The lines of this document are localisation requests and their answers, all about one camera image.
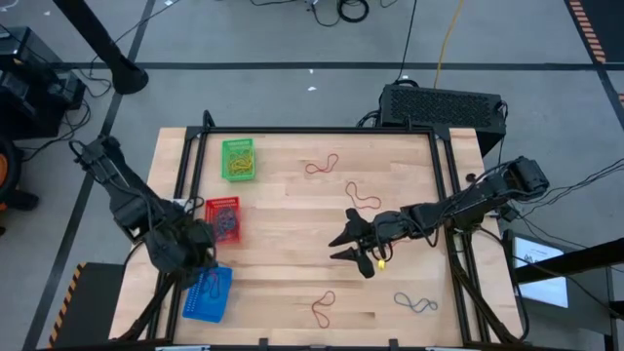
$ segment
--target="plastic basket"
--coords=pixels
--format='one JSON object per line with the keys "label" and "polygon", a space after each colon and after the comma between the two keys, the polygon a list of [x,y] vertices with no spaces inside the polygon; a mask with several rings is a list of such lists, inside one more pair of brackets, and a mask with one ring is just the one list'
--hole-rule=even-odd
{"label": "plastic basket", "polygon": [[206,201],[206,221],[213,225],[218,243],[240,243],[241,213],[238,197]]}
{"label": "plastic basket", "polygon": [[231,285],[231,268],[204,270],[199,281],[188,290],[182,317],[212,323],[221,322]]}
{"label": "plastic basket", "polygon": [[255,178],[254,140],[224,140],[221,150],[221,176],[229,181]]}

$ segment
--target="gray floor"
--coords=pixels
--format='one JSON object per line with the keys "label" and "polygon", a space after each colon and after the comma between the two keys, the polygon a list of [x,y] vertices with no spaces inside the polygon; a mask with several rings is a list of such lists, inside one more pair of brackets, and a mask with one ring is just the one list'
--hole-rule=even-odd
{"label": "gray floor", "polygon": [[[0,6],[12,1],[0,0]],[[321,1],[319,17],[331,21],[331,1]],[[89,4],[116,37],[140,20],[146,0],[91,0]],[[302,3],[254,7],[242,0],[181,0],[151,20],[137,61],[290,62],[401,60],[411,1],[381,9],[371,1],[370,17],[334,28],[318,25]],[[166,6],[157,0],[154,12]],[[438,58],[455,0],[418,2],[408,61]],[[6,13],[4,25],[29,25],[66,61],[85,62],[94,53],[50,0],[21,0]],[[122,41],[127,53],[135,34]],[[564,1],[472,0],[465,4],[449,40],[448,62],[591,62]],[[150,70],[150,83],[125,96],[112,134],[127,161],[146,177],[158,130],[197,125],[208,108],[218,125],[353,126],[375,108],[380,90],[397,70]],[[435,71],[404,72],[431,87]],[[96,71],[106,77],[107,71]],[[624,72],[609,72],[624,92]],[[102,88],[90,84],[94,90]],[[624,139],[598,75],[592,71],[443,71],[439,88],[501,94],[510,105],[503,158],[536,159],[553,186],[573,184],[621,157]],[[88,99],[91,123],[78,137],[99,132],[112,93]],[[29,141],[38,144],[42,140]],[[497,149],[486,157],[492,165]],[[50,274],[83,173],[64,144],[26,164],[23,187],[41,196],[32,213],[7,212],[9,228],[0,238],[0,340],[3,349],[23,345],[36,305]],[[532,220],[552,234],[583,245],[621,236],[624,198],[619,175],[579,190]],[[128,243],[111,220],[105,192],[94,187],[61,277],[40,346],[45,346],[66,284],[82,261],[121,263]],[[624,279],[615,273],[616,297]],[[602,337],[531,315],[529,340],[539,345],[601,349]]]}

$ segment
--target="yellow cable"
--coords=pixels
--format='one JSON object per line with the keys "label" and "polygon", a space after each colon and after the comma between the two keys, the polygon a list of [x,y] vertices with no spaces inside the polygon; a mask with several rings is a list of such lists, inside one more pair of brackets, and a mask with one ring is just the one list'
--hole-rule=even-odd
{"label": "yellow cable", "polygon": [[445,37],[445,41],[442,43],[442,51],[440,52],[440,59],[438,59],[438,69],[436,69],[436,80],[433,81],[433,89],[438,89],[438,76],[440,75],[440,70],[442,68],[442,60],[445,57],[445,51],[447,50],[447,41],[449,40],[450,34],[452,33],[452,29],[455,27],[455,23],[457,22],[457,18],[459,17],[459,13],[461,12],[461,7],[464,5],[464,0],[459,0],[459,5],[457,5],[457,10],[455,10],[455,14],[452,16],[452,21],[450,22],[450,26],[447,30],[447,36]]}

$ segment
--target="table frame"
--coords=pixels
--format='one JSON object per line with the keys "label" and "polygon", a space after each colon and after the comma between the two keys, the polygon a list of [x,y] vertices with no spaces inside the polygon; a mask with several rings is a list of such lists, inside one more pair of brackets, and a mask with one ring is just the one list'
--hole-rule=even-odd
{"label": "table frame", "polygon": [[[199,146],[197,155],[195,157],[195,163],[193,168],[193,175],[191,178],[191,188],[189,198],[194,198],[198,195],[199,191],[199,183],[202,173],[202,165],[206,150],[206,142],[208,139],[208,135],[210,134],[386,134],[386,135],[405,135],[405,134],[416,134],[416,135],[426,135],[429,139],[429,148],[431,151],[433,169],[434,169],[434,177],[436,181],[436,185],[438,188],[438,197],[440,200],[444,200],[447,197],[447,193],[445,190],[442,165],[440,162],[440,154],[438,150],[437,139],[441,138],[444,142],[444,147],[446,151],[447,161],[448,161],[448,171],[450,173],[450,183],[452,186],[452,191],[457,192],[460,191],[459,185],[459,177],[457,174],[457,168],[455,165],[454,155],[452,151],[452,145],[450,143],[450,136],[448,132],[438,132],[434,131],[431,128],[423,128],[423,127],[412,127],[408,126],[407,128],[325,128],[325,127],[217,127],[210,113],[206,110],[204,111],[203,116],[203,126],[192,126],[186,128],[186,134],[184,136],[184,145],[182,147],[182,155],[180,159],[180,164],[177,172],[177,178],[175,182],[175,192],[174,197],[181,197],[184,180],[186,178],[186,174],[188,171],[188,164],[190,161],[190,151],[191,145],[194,142],[195,138],[199,139]],[[453,240],[453,231],[444,229],[445,235],[447,238],[447,249],[449,252],[456,252],[455,243]],[[470,277],[471,283],[473,284],[473,288],[477,293],[480,293],[480,285],[479,278],[477,274],[477,267],[475,263],[474,253],[472,250],[472,245],[470,244],[468,238],[465,236],[462,237],[462,246],[465,251],[465,263],[468,269],[468,275]],[[461,265],[459,258],[456,254],[448,255],[449,264],[451,265]],[[161,287],[164,282],[165,275],[159,273],[158,279],[156,282],[156,289]],[[468,315],[466,312],[466,303],[464,300],[464,294],[462,290],[462,286],[457,280],[456,277],[452,276],[452,284],[453,284],[453,292],[455,297],[455,304],[457,310],[457,319],[459,321],[459,329],[461,333],[462,343],[464,346],[467,346],[471,342],[473,342],[470,335],[470,328],[468,323]],[[174,291],[172,294],[172,304],[171,309],[169,311],[169,316],[167,319],[167,327],[166,327],[166,335],[165,339],[174,340],[174,336],[176,333],[176,324],[177,318],[179,314],[179,304],[181,298],[181,285],[179,283],[175,283]],[[483,313],[479,309],[475,309],[478,323],[478,331],[481,337],[481,342],[490,343],[489,334],[488,334],[488,325]],[[156,337],[156,331],[158,329],[158,320],[160,317],[160,309],[157,310],[155,315],[152,317],[147,331],[147,339],[154,339]],[[414,348],[406,348],[399,347],[399,340],[390,339],[389,340],[390,349],[392,350],[407,350]],[[250,348],[254,348],[256,346],[252,345],[228,345],[228,350],[249,350]],[[262,338],[259,340],[257,347],[261,350],[263,348],[268,347],[268,339]],[[281,346],[280,348],[291,348],[290,346]],[[293,349],[300,349],[301,346],[292,346]],[[332,347],[332,349],[349,349],[351,347]],[[358,349],[367,350],[387,350],[387,347],[357,347]]]}

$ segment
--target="red rubber band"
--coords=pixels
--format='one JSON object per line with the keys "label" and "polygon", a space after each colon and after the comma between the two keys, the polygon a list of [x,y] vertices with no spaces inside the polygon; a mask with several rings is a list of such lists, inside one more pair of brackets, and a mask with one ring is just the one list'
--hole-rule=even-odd
{"label": "red rubber band", "polygon": [[[331,156],[335,156],[335,161],[330,165],[330,157]],[[338,163],[339,159],[340,158],[338,157],[337,154],[329,154],[328,155],[328,165],[325,168],[321,169],[321,168],[319,168],[319,166],[310,163],[310,164],[305,165],[305,172],[308,173],[309,175],[313,175],[313,174],[318,173],[318,172],[329,173],[329,172],[331,172],[333,170],[333,166],[335,166],[335,164]],[[310,167],[310,166],[316,168],[316,171],[312,171],[312,172],[308,171],[308,167]]]}
{"label": "red rubber band", "polygon": [[[349,194],[349,185],[351,185],[351,184],[353,184],[353,186],[355,187],[355,197],[354,197],[353,195]],[[373,210],[379,210],[379,209],[381,208],[381,199],[379,199],[378,197],[376,197],[376,196],[369,196],[369,197],[366,197],[366,198],[361,198],[361,197],[359,197],[359,196],[358,196],[358,184],[356,184],[356,183],[355,183],[355,182],[353,182],[353,181],[349,181],[349,182],[347,183],[347,186],[345,186],[345,187],[344,187],[344,192],[345,192],[345,193],[347,193],[347,195],[349,195],[349,197],[351,197],[351,201],[353,201],[353,206],[354,206],[356,209],[358,209],[358,210],[361,210],[361,209],[373,209]],[[377,207],[375,207],[375,206],[369,206],[369,205],[366,205],[366,206],[358,206],[358,205],[355,203],[355,199],[356,199],[356,198],[357,198],[358,200],[360,200],[360,201],[367,201],[368,199],[376,199],[376,200],[379,202],[379,205],[378,205]]]}
{"label": "red rubber band", "polygon": [[[323,302],[325,297],[327,297],[329,294],[331,294],[331,302]],[[321,313],[321,312],[315,310],[314,307],[316,305],[332,306],[334,302],[335,302],[335,293],[333,291],[326,291],[325,294],[323,295],[323,297],[319,298],[318,300],[314,301],[314,303],[312,303],[312,313],[314,314],[314,318],[316,318],[316,323],[319,325],[319,328],[321,328],[321,329],[329,328],[330,327],[330,318],[328,316],[326,316],[324,313]],[[328,321],[328,322],[325,325],[322,324],[321,323],[321,319],[319,318],[319,316],[325,318],[325,320]]]}

